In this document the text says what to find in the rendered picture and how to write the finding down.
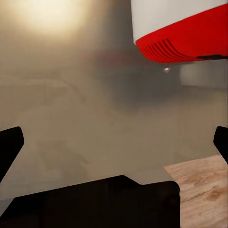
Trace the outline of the radio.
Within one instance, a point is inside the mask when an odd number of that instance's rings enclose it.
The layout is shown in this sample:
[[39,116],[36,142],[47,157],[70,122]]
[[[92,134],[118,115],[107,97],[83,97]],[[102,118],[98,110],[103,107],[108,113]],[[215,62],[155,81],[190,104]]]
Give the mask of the radio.
[[160,63],[228,59],[228,0],[131,0],[133,38]]

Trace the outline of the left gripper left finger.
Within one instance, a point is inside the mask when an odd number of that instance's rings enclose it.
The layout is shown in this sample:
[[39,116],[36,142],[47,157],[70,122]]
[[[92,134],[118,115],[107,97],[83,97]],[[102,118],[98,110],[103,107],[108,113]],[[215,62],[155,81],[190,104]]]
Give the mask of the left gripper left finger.
[[0,132],[0,183],[23,145],[23,132],[19,126]]

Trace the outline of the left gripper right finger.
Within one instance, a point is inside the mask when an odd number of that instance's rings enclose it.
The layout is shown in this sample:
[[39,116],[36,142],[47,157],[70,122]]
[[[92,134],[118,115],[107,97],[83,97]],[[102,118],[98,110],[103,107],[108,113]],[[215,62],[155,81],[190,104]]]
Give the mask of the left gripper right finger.
[[222,126],[217,127],[213,143],[224,160],[228,162],[228,128]]

